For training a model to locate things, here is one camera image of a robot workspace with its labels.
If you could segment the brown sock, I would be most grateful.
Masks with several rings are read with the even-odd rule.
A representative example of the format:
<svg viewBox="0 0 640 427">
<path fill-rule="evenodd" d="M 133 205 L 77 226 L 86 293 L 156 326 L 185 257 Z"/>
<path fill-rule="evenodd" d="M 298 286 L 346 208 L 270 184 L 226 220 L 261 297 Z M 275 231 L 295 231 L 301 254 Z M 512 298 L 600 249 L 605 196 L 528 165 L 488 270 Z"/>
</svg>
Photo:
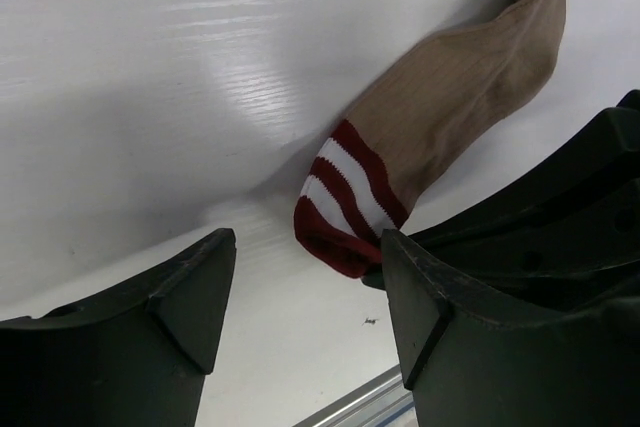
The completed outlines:
<svg viewBox="0 0 640 427">
<path fill-rule="evenodd" d="M 482 134 L 552 76 L 566 0 L 513 0 L 496 18 L 429 36 L 351 104 L 315 156 L 294 209 L 296 240 L 360 278 L 380 238 Z"/>
</svg>

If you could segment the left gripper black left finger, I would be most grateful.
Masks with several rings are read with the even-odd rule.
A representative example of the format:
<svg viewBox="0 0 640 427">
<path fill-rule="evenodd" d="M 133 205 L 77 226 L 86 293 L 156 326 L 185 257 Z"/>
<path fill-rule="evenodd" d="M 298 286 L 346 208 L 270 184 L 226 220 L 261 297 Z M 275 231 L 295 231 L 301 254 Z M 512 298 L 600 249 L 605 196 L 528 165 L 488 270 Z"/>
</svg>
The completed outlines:
<svg viewBox="0 0 640 427">
<path fill-rule="evenodd" d="M 5 426 L 191 426 L 213 371 L 236 238 L 171 259 L 39 317 L 1 324 Z"/>
</svg>

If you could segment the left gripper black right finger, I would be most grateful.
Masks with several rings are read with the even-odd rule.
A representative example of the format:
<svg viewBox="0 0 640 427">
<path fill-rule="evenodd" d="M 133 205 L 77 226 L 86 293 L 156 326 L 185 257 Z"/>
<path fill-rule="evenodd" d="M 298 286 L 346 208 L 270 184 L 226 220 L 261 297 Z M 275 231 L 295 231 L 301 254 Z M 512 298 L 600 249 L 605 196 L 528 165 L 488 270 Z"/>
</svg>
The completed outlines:
<svg viewBox="0 0 640 427">
<path fill-rule="evenodd" d="M 639 299 L 574 312 L 531 304 L 398 231 L 383 275 L 404 386 L 422 426 L 635 426 Z"/>
</svg>

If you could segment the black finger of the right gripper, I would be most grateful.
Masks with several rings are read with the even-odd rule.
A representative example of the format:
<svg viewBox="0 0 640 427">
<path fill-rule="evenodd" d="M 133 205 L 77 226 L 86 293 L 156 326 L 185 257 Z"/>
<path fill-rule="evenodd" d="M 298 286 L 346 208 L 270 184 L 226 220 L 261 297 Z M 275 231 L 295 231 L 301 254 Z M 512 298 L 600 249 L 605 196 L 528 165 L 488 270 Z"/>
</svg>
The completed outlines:
<svg viewBox="0 0 640 427">
<path fill-rule="evenodd" d="M 639 93 L 498 193 L 410 235 L 458 301 L 597 302 L 639 293 Z"/>
</svg>

